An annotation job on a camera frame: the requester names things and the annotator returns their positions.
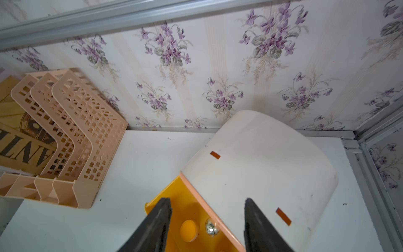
plastic dish rack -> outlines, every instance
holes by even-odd
[[[3,174],[0,196],[90,208],[128,123],[69,69],[28,73],[11,96],[57,149],[40,175]]]

pink edge trim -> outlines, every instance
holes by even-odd
[[[214,213],[213,209],[207,204],[207,202],[200,196],[200,194],[196,191],[196,189],[190,184],[190,182],[186,179],[185,175],[182,172],[179,172],[179,177],[185,186],[189,189],[190,193],[192,193],[193,197],[200,203],[201,207],[206,211],[206,213],[210,216],[213,222],[215,222],[216,227],[222,231],[225,236],[229,239],[229,241],[235,246],[235,248],[239,252],[246,252],[245,247],[239,242],[239,240],[235,237],[231,231],[224,225],[222,220]]]

silver ball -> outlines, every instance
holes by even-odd
[[[206,222],[206,232],[208,235],[214,236],[218,233],[218,229],[211,223],[210,220]]]

purple flower print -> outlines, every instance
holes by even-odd
[[[152,54],[152,49],[149,47],[145,47],[145,54]]]
[[[213,86],[215,84],[216,81],[213,81],[211,78],[208,78],[208,82],[207,84],[210,86]]]
[[[148,39],[148,32],[146,32],[144,30],[144,28],[141,28],[140,32],[141,32],[141,39],[142,40],[147,40]]]
[[[228,99],[231,99],[231,100],[235,101],[237,98],[235,97],[234,94],[230,94],[230,95],[228,96]]]
[[[378,159],[379,159],[380,165],[384,165],[388,162],[388,160],[385,156],[380,156]]]
[[[85,44],[85,42],[84,42],[84,40],[83,40],[82,37],[74,37],[74,39],[75,39],[79,44],[81,44],[81,45],[84,45],[84,44]]]
[[[392,96],[399,92],[400,91],[395,91],[394,87],[391,89],[385,90],[384,92],[377,92],[378,94],[376,95],[377,96],[376,98],[370,100],[369,102],[364,103],[365,105],[368,105],[368,106],[375,105],[375,108],[369,112],[359,114],[358,118],[367,119],[371,116],[376,115],[379,111],[381,111],[382,109],[389,106],[391,104],[390,99],[392,98]]]
[[[288,29],[290,27],[288,26],[288,19],[284,21],[281,25],[277,27],[278,29],[278,36],[283,36],[288,34]]]
[[[344,130],[345,126],[340,121],[336,121],[333,117],[317,116],[313,123],[302,127],[304,130]]]
[[[182,57],[181,52],[179,50],[176,50],[176,49],[172,50],[172,56],[174,56],[177,59],[180,59]]]
[[[298,89],[298,92],[299,92],[300,94],[305,94],[305,91],[306,91],[306,87],[300,87],[300,88]]]
[[[398,186],[399,186],[399,185],[395,185],[395,184],[389,183],[389,188],[390,188],[390,189],[398,188]]]
[[[280,6],[280,8],[278,9],[278,12],[280,14],[280,17],[279,17],[280,21],[282,21],[283,19],[287,20],[289,17],[291,17],[291,10],[289,9],[290,4],[291,4],[291,2],[282,4]]]
[[[192,62],[190,61],[191,58],[189,58],[189,54],[188,54],[188,53],[186,54],[186,56],[183,55],[182,58],[185,60],[185,63],[186,63],[186,64],[192,63]]]
[[[271,28],[276,24],[276,22],[274,21],[274,18],[269,18],[266,22],[261,23],[260,27],[262,28],[262,32],[264,32],[264,34],[269,34]]]
[[[370,100],[369,102],[364,103],[365,105],[370,105],[372,106],[373,104],[375,104],[376,101],[375,100]]]
[[[325,96],[329,96],[332,91],[333,91],[333,89],[331,88],[331,89],[329,89],[329,91],[327,91],[326,93],[324,93],[324,95],[325,95]]]
[[[255,11],[251,10],[250,14],[248,14],[248,19],[246,20],[245,24],[246,25],[254,25],[255,19],[258,17],[255,15]]]
[[[319,91],[311,93],[311,97],[313,97],[313,98],[319,98],[319,96],[320,96]]]
[[[296,83],[303,80],[305,75],[302,75],[302,72],[296,74],[293,78],[293,85],[288,89],[281,90],[279,94],[283,100],[287,100],[285,107],[285,113],[293,114],[295,118],[301,118],[306,112],[305,110],[315,102],[317,98],[321,96],[321,94],[328,96],[332,88],[324,88],[329,86],[329,81],[336,80],[335,78],[326,79],[324,81],[317,80],[316,74],[313,73],[313,78],[308,77],[309,86],[301,86],[296,87]],[[315,121],[313,124],[309,125],[316,129]],[[330,124],[326,126],[327,130],[331,130]],[[342,130],[342,127],[335,127],[337,130]]]
[[[119,109],[119,106],[118,106],[118,102],[120,100],[116,96],[111,95],[110,91],[108,89],[103,90],[102,94],[105,97],[106,103],[108,103],[109,106],[111,106],[116,112],[119,113],[120,109]]]
[[[389,95],[394,94],[394,93],[397,93],[397,91],[394,91],[394,89],[395,89],[395,88],[393,87],[393,88],[391,88],[391,89],[389,89],[389,90],[386,90],[385,92],[381,93],[380,96],[383,96],[383,97],[390,97]]]
[[[247,36],[246,34],[244,34],[242,36],[242,39],[239,41],[240,44],[245,44],[247,45],[249,43],[249,40],[251,39],[251,37]]]
[[[160,128],[161,127],[161,125],[157,124],[155,122],[155,120],[148,120],[145,117],[137,117],[137,116],[135,118],[136,118],[136,120],[139,121],[139,123],[136,124],[137,127],[143,127],[143,128],[144,127],[145,128]]]
[[[113,80],[118,78],[118,71],[112,68],[113,64],[108,62],[103,51],[103,46],[106,45],[106,42],[101,35],[96,34],[92,38],[74,37],[74,40],[66,39],[64,43],[72,44],[71,49],[76,53],[86,55],[92,67],[98,69],[101,74],[108,71]]]
[[[372,161],[375,164],[379,175],[386,185],[389,184],[390,189],[397,188],[399,186],[398,181],[401,178],[400,161],[403,159],[403,155],[396,153],[397,144],[391,143],[384,146],[377,146],[374,144],[370,149]]]
[[[397,10],[398,6],[386,6],[383,8],[383,16],[387,17],[389,15],[392,15],[396,10]]]
[[[176,33],[173,33],[173,29],[176,26]],[[156,27],[157,33],[141,30],[141,34],[147,33],[148,39],[145,42],[146,47],[152,47],[153,53],[160,57],[160,66],[169,66],[173,63],[174,66],[180,67],[174,70],[173,68],[162,68],[160,72],[165,76],[164,71],[173,71],[169,74],[169,78],[176,85],[177,77],[179,75],[190,74],[184,68],[183,64],[190,64],[191,57],[186,54],[188,45],[192,45],[189,40],[185,40],[184,30],[180,29],[177,24],[169,26],[167,22],[164,22],[161,26]]]
[[[304,21],[305,21],[305,17],[306,17],[306,15],[308,15],[308,12],[306,11],[305,12],[305,14],[304,15],[299,15],[298,17],[297,17],[297,20],[295,21],[295,24],[296,25],[299,25],[299,24],[302,24]]]
[[[161,47],[164,46],[164,40],[165,40],[165,38],[162,36],[161,33],[158,34],[158,36],[156,36],[156,37],[154,38],[154,41],[156,41],[157,44],[160,45]]]
[[[12,57],[20,62],[28,63],[30,67],[39,71],[48,71],[48,67],[45,66],[44,62],[39,59],[40,53],[35,50],[33,47],[28,47],[24,49],[16,49],[12,50]]]
[[[153,88],[151,84],[147,83],[144,85],[148,91],[144,91],[143,85],[136,82],[136,86],[140,91],[137,97],[141,98],[146,104],[150,104],[157,116],[164,115],[166,120],[170,119],[172,115],[169,113],[167,106],[168,100],[171,100],[171,96],[166,93],[164,94],[164,87]]]
[[[396,150],[395,150],[396,144],[388,144],[387,146],[388,146],[388,150],[390,150],[390,151],[396,151]]]
[[[105,40],[100,36],[100,42],[101,42],[101,44],[103,44],[104,46],[106,46],[106,42],[105,42]]]
[[[96,49],[102,49],[101,45],[98,44],[95,39],[91,39],[91,45]]]
[[[173,49],[178,49],[178,42],[174,39],[173,36],[170,36],[170,37],[168,38],[168,43],[169,43],[169,45],[170,45],[171,48],[173,48]]]
[[[318,125],[318,130],[323,130],[325,128],[325,124],[321,123]]]
[[[294,53],[294,50],[295,50],[294,45],[295,45],[295,43],[292,43],[290,46],[285,47],[285,56]]]
[[[188,128],[198,128],[198,129],[201,129],[201,128],[205,128],[205,129],[207,129],[207,127],[205,127],[204,126],[204,121],[205,120],[207,120],[207,118],[200,118],[200,117],[198,117],[196,120],[190,120],[190,119],[185,119],[185,123],[186,123],[186,125],[185,125],[185,129],[188,129]]]
[[[179,37],[180,40],[185,38],[185,35],[183,35],[183,32],[184,32],[183,29],[182,29],[181,32],[178,32],[178,37]]]
[[[294,81],[302,81],[302,79],[305,77],[303,76],[302,73],[298,73],[298,75],[293,79]]]
[[[280,36],[280,37],[276,40],[276,47],[277,47],[278,49],[283,49],[285,42],[287,42],[287,41],[284,40],[283,37]]]
[[[166,22],[161,25],[161,29],[164,31],[165,36],[168,37],[172,35],[172,30]]]
[[[208,102],[214,102],[214,109],[212,109],[212,111],[216,113],[216,117],[218,117],[218,115],[224,115],[224,121],[226,121],[233,115],[233,105],[237,100],[236,96],[238,96],[238,98],[243,97],[243,92],[237,91],[237,85],[240,83],[228,85],[222,78],[220,78],[218,84],[212,85],[212,83],[215,83],[215,80],[213,81],[211,78],[208,78],[208,91],[203,93],[202,96],[206,96]]]
[[[291,2],[287,1],[279,8],[272,9],[270,16],[259,15],[254,11],[247,16],[246,24],[249,25],[239,43],[254,46],[251,56],[245,60],[245,73],[254,72],[255,84],[261,76],[265,75],[268,80],[275,75],[277,68],[286,67],[281,64],[281,56],[293,55],[294,41],[303,30],[308,31],[306,25],[299,25],[307,16],[304,6],[302,4],[296,4],[294,8],[290,6]],[[298,24],[291,26],[297,17],[299,17]]]
[[[395,16],[393,16],[393,18],[399,21],[403,21],[403,6],[400,8],[400,13],[397,13]]]

wall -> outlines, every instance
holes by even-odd
[[[381,139],[369,147],[372,160],[379,172],[396,211],[403,217],[403,188],[401,168],[403,168],[403,132],[401,129]]]
[[[355,130],[403,89],[403,0],[303,0],[9,50],[16,72],[79,67],[130,126],[221,127],[236,111]]]

